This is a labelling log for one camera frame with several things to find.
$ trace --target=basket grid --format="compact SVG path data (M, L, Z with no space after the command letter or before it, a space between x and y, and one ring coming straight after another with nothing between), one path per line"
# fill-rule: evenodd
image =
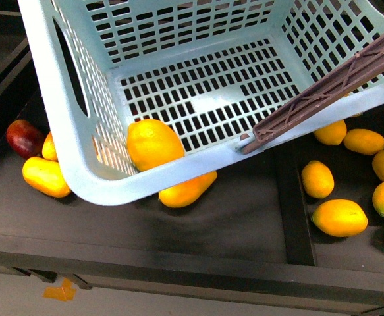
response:
M67 33L87 115L97 122L90 130L97 160L121 178L138 173L126 150L126 124L162 120L180 136L186 154L201 151L248 133L307 83L320 80L379 36L354 0L294 0L283 21L273 24L267 22L281 5L278 0L177 1L152 10L128 0L86 0L80 5L102 45L97 51L103 48L108 56L109 68L100 69L58 1L51 2ZM258 33L258 24L278 29ZM216 43L218 35L243 28L254 35L252 41L232 41L229 48L203 55L195 49L181 61L132 70L150 53L158 60L170 47L193 43L198 48L201 40ZM291 56L281 51L285 46L295 51L294 62L283 62ZM293 63L301 63L299 70L285 67ZM124 73L127 64L133 72ZM384 73L356 92L381 80Z
M121 78L120 84L133 120L167 123L187 153L249 132L298 93L268 38ZM216 95L231 95L231 102L216 101Z
M75 64L78 65L79 79L84 86L85 101L90 105L86 107L85 114L89 117L96 115L99 119L94 133L92 133L96 159L100 163L118 170L121 174L130 176L137 174L138 171L132 164L126 149L126 138L109 91L108 80L84 47L82 40L73 30L60 7L54 1L52 3L67 32L66 40L74 48L72 56L75 58Z
M285 22L281 30L314 82L379 37L354 0L295 0ZM354 92L379 81L384 82L384 73Z
M176 45L268 21L272 0L187 1L138 12L127 0L88 1L86 8L115 66Z

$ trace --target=basket handle hole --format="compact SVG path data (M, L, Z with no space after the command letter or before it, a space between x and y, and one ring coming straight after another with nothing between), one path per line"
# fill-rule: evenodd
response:
M77 103L78 103L80 109L88 117L89 114L88 114L88 109L86 107L85 97L84 97L84 94L82 91L82 86L81 86L80 81L79 81L76 67L74 65L73 57L70 54L70 50L69 50L69 47L67 45L67 40L63 34L63 31L61 30L60 26L58 25L58 23L55 20L53 20L53 21L54 21L54 27L55 27L55 31L57 33L57 37L59 38L61 51L63 52L63 57L65 59L67 72L68 72L69 77L70 77L70 82L72 84L74 96L77 100Z

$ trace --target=black display tray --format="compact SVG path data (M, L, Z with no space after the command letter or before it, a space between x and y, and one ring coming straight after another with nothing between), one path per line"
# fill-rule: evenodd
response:
M39 90L17 117L48 131ZM384 106L347 121L349 128L384 135ZM323 201L302 191L300 170L312 159L335 176L327 199L352 199L365 209L365 232L332 238L309 221ZM371 205L379 184L371 159L343 145L322 145L310 134L219 170L190 207L168 209L155 195L102 207L75 194L54 199L29 187L24 159L3 135L0 265L332 300L347 304L335 311L384 313L384 219Z

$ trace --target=light blue basket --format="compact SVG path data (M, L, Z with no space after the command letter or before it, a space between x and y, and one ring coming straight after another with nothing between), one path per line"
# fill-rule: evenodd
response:
M92 203L149 196L384 104L382 74L263 148L239 150L240 135L384 32L366 0L19 4L63 175ZM126 131L144 118L167 123L186 157L138 172Z

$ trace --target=mango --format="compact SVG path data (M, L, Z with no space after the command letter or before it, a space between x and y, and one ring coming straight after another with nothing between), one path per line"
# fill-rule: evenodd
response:
M198 176L159 192L158 197L167 207L186 207L195 202L215 181L217 171Z
M310 161L302 170L304 191L317 199L326 198L334 189L334 178L331 170L317 160Z
M26 183L48 196L63 198L71 193L56 161L31 157L23 164L22 175Z
M384 137L373 130L355 128L347 132L344 146L362 155L375 155L384 149Z
M57 152L55 151L55 145L53 135L51 132L48 133L42 146L42 157L51 161L58 161Z

